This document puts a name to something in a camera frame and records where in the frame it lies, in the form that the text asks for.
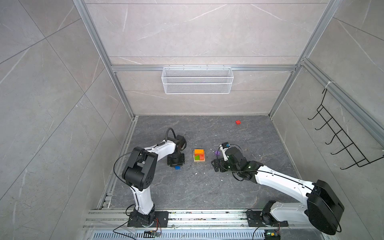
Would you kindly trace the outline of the orange-yellow rectangular block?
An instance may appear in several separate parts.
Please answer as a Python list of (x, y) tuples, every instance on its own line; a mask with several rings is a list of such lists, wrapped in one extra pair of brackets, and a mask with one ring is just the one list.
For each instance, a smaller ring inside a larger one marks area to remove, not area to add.
[(202, 149), (195, 149), (195, 150), (194, 150), (194, 154), (195, 154), (195, 155), (204, 155), (204, 154), (205, 154), (205, 151), (202, 150)]

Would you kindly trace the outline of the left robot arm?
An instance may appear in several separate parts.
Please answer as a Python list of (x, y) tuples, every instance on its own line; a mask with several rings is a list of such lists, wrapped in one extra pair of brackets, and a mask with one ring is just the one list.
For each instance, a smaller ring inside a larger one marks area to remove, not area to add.
[(167, 158), (172, 167), (184, 164), (187, 142), (180, 139), (163, 140), (146, 148), (135, 147), (122, 173), (122, 178), (134, 195), (134, 217), (144, 226), (150, 226), (155, 220), (155, 205), (152, 201), (150, 185), (154, 180), (157, 162)]

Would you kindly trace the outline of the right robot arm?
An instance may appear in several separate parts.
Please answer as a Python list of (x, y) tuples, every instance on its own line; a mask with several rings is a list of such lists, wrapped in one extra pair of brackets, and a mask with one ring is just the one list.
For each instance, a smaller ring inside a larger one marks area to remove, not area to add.
[(311, 224), (327, 235), (342, 231), (340, 224), (345, 207), (324, 181), (315, 183), (279, 173), (256, 161), (242, 160), (231, 164), (224, 159), (211, 162), (215, 172), (230, 172), (239, 182), (250, 181), (273, 188), (295, 199), (295, 203), (268, 201), (261, 212), (248, 214), (259, 226), (277, 227), (283, 223)]

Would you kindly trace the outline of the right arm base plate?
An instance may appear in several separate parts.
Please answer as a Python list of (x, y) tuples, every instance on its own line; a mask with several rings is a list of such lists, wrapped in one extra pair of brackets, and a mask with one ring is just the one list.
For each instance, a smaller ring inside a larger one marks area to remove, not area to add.
[(287, 221), (278, 222), (271, 214), (262, 211), (246, 210), (246, 219), (249, 227), (288, 227)]

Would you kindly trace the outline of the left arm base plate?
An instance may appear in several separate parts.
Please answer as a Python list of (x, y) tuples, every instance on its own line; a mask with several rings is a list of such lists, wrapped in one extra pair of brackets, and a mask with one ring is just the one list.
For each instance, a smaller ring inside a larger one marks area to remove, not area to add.
[(130, 213), (127, 226), (136, 228), (165, 228), (168, 226), (168, 221), (169, 212), (166, 211), (152, 211), (148, 215), (133, 211)]

